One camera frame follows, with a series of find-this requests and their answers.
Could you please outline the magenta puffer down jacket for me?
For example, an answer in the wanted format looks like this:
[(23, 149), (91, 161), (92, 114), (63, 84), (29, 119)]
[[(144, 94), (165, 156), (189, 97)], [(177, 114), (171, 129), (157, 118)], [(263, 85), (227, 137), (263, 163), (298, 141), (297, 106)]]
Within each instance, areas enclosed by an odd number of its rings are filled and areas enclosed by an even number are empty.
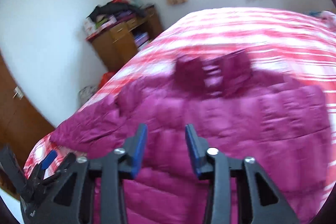
[(94, 159), (120, 147), (141, 123), (148, 127), (142, 168), (125, 183), (130, 223), (201, 223), (207, 185), (191, 168), (187, 124), (229, 157), (254, 157), (301, 223), (315, 216), (331, 151), (320, 87), (254, 69), (245, 51), (182, 56), (173, 72), (126, 84), (64, 121), (50, 139)]

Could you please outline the pile of clothes on desk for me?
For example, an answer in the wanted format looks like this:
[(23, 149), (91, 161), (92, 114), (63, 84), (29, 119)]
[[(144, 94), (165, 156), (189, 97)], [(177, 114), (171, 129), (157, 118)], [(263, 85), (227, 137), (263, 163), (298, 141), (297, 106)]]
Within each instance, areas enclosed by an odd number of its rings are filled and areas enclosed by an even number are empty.
[(135, 5), (132, 5), (128, 2), (113, 2), (110, 1), (102, 6), (96, 6), (94, 10), (87, 16), (93, 23), (97, 22), (97, 17), (100, 15), (111, 16), (113, 15), (115, 18), (117, 14), (131, 12), (132, 14), (136, 14), (139, 17), (145, 18), (147, 16), (147, 12)]

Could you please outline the brown wooden door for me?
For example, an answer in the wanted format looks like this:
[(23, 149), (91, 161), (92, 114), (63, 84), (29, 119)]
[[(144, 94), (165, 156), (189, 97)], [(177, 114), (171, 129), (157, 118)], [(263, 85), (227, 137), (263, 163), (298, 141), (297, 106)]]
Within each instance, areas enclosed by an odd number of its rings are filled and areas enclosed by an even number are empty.
[(1, 59), (1, 147), (9, 145), (23, 168), (33, 147), (55, 128), (26, 97), (15, 94), (16, 87)]

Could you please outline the patterned basket on floor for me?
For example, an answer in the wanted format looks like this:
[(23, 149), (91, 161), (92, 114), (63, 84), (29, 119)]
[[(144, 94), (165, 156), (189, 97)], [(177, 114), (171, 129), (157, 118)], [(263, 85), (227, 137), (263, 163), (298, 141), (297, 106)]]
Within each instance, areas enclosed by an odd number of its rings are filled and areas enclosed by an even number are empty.
[(98, 91), (98, 86), (97, 85), (91, 85), (91, 86), (86, 86), (82, 88), (79, 92), (79, 101), (80, 101), (80, 106), (83, 106), (86, 104), (93, 96), (94, 94)]

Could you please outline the red bag on floor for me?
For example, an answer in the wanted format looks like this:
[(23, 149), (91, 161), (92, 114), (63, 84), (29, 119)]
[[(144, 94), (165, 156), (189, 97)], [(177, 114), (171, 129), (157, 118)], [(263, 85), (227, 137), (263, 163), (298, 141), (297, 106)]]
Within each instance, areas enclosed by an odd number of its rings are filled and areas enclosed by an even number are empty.
[(115, 75), (115, 72), (104, 73), (98, 85), (98, 89), (101, 89), (114, 75)]

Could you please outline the brown wooden desk cabinet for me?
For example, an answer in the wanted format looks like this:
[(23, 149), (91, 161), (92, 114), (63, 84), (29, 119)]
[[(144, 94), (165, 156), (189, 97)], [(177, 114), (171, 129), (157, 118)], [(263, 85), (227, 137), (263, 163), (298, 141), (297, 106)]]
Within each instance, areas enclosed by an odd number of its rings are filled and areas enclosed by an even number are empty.
[(155, 5), (146, 6), (145, 11), (145, 18), (130, 15), (87, 38), (108, 71), (117, 72), (139, 52), (136, 34), (147, 32), (151, 42), (163, 32)]

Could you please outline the white gift box on desk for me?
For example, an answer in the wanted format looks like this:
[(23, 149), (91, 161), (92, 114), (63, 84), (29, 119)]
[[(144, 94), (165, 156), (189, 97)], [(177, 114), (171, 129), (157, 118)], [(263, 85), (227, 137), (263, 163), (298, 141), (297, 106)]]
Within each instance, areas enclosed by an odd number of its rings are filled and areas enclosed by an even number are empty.
[(96, 24), (91, 20), (90, 17), (84, 19), (84, 31), (87, 36), (91, 36), (96, 32)]

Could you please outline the stacked books in desk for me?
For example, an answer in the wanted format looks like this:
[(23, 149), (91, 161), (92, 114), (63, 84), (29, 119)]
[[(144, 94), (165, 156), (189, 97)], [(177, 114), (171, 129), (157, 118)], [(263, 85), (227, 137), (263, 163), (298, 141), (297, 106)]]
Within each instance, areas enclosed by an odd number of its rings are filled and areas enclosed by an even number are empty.
[(147, 32), (136, 34), (134, 42), (138, 50), (142, 50), (150, 42), (149, 34)]

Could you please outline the red white plaid bed cover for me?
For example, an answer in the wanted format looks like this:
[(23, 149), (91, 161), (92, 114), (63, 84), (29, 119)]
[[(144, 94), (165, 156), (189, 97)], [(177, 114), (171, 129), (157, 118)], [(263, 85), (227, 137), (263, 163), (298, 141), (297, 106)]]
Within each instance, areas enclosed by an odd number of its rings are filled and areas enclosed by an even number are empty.
[[(331, 126), (323, 202), (335, 183), (335, 32), (319, 18), (262, 8), (192, 12), (133, 57), (80, 111), (107, 96), (117, 96), (126, 84), (141, 77), (173, 72), (179, 57), (209, 60), (238, 51), (248, 54), (254, 69), (282, 73), (302, 84), (316, 85), (323, 91)], [(24, 166), (26, 176), (55, 150), (58, 156), (46, 171), (46, 175), (53, 174), (72, 150), (57, 145), (50, 137), (51, 133), (31, 151)]]

